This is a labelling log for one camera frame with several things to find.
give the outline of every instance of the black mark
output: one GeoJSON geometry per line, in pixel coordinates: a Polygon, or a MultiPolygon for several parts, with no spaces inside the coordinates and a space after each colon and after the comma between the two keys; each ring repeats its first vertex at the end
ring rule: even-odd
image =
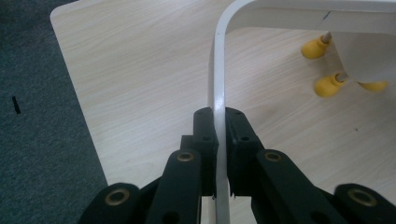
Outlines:
{"type": "Polygon", "coordinates": [[[12,97],[12,103],[14,103],[15,112],[17,112],[17,114],[20,114],[20,106],[18,105],[17,98],[15,98],[15,96],[12,97]]]}
{"type": "Polygon", "coordinates": [[[330,15],[330,13],[331,13],[331,11],[328,11],[327,14],[326,14],[326,16],[323,17],[323,20],[326,20],[327,17],[330,15]]]}

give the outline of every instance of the wooden table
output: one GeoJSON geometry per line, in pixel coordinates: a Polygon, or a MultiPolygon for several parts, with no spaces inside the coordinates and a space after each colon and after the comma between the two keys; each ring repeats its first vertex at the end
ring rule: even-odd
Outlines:
{"type": "MultiPolygon", "coordinates": [[[[147,185],[192,134],[193,112],[207,106],[216,23],[230,3],[81,0],[51,13],[108,184],[147,185]]],[[[354,182],[396,203],[395,86],[370,93],[349,81],[333,98],[317,97],[313,83],[342,67],[334,47],[314,61],[301,55],[322,33],[227,35],[227,106],[244,111],[264,146],[287,153],[316,186],[333,192],[354,182]]],[[[255,223],[249,199],[230,204],[232,223],[255,223]]]]}

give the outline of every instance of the wood grain surface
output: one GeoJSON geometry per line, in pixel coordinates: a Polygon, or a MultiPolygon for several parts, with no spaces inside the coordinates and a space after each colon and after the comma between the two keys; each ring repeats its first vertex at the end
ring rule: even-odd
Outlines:
{"type": "MultiPolygon", "coordinates": [[[[160,176],[207,106],[210,48],[231,1],[81,0],[51,22],[108,184],[160,176]]],[[[349,80],[332,98],[319,78],[342,69],[334,46],[307,60],[318,31],[244,28],[227,35],[226,105],[242,110],[267,148],[287,153],[318,187],[358,183],[396,203],[396,90],[349,80]]],[[[232,223],[255,223],[231,199],[232,223]]],[[[203,223],[207,223],[204,209],[203,223]]]]}

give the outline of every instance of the gray carpet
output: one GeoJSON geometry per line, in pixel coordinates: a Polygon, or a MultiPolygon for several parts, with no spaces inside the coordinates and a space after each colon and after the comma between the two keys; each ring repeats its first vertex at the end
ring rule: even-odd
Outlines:
{"type": "Polygon", "coordinates": [[[106,186],[50,24],[69,2],[0,0],[2,224],[76,223],[106,186]]]}

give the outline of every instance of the yellow rubber foot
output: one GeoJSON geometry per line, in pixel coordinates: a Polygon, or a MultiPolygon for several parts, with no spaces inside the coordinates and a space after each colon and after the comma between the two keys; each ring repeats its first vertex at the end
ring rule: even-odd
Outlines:
{"type": "Polygon", "coordinates": [[[386,81],[371,82],[371,83],[358,82],[358,83],[367,91],[382,91],[388,86],[388,82],[386,81]]]}
{"type": "Polygon", "coordinates": [[[320,58],[326,52],[327,47],[330,46],[331,42],[323,43],[322,41],[323,35],[321,35],[317,39],[313,39],[301,47],[301,53],[307,59],[316,59],[320,58]]]}
{"type": "Polygon", "coordinates": [[[323,98],[334,96],[345,84],[345,81],[337,80],[338,75],[340,74],[336,73],[318,80],[314,86],[315,93],[323,98]]]}

